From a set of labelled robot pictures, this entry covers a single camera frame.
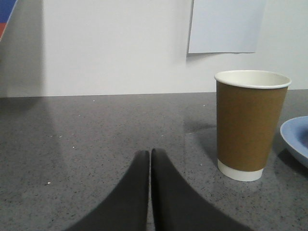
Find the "speckled stone countertop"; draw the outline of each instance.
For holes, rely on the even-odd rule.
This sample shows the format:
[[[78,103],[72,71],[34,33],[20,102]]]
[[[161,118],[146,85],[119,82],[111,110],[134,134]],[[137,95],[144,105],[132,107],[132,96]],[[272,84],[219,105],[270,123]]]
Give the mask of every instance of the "speckled stone countertop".
[[[307,100],[308,90],[288,91],[278,126],[307,116]],[[154,147],[233,219],[256,231],[308,230],[308,169],[278,128],[261,179],[219,172],[215,93],[0,99],[0,230],[65,230],[108,195],[135,151]]]

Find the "brown paper cup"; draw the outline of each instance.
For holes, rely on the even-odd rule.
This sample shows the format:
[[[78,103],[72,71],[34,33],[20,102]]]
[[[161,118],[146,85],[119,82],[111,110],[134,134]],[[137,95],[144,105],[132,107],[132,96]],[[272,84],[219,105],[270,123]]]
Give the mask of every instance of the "brown paper cup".
[[[240,181],[261,177],[291,80],[269,71],[225,71],[217,81],[218,168]]]

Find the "cup base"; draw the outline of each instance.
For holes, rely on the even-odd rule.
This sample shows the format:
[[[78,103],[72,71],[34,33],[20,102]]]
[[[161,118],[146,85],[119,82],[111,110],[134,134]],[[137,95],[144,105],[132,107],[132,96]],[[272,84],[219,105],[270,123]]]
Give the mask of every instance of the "cup base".
[[[228,167],[217,159],[218,169],[227,177],[239,181],[254,181],[262,176],[263,168],[257,171],[240,171]]]

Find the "paper sheet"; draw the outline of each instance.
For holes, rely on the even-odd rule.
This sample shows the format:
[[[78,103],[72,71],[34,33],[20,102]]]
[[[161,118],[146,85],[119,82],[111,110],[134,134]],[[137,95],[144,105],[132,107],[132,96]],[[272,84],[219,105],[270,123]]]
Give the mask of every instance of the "paper sheet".
[[[194,0],[189,53],[256,52],[266,0]]]

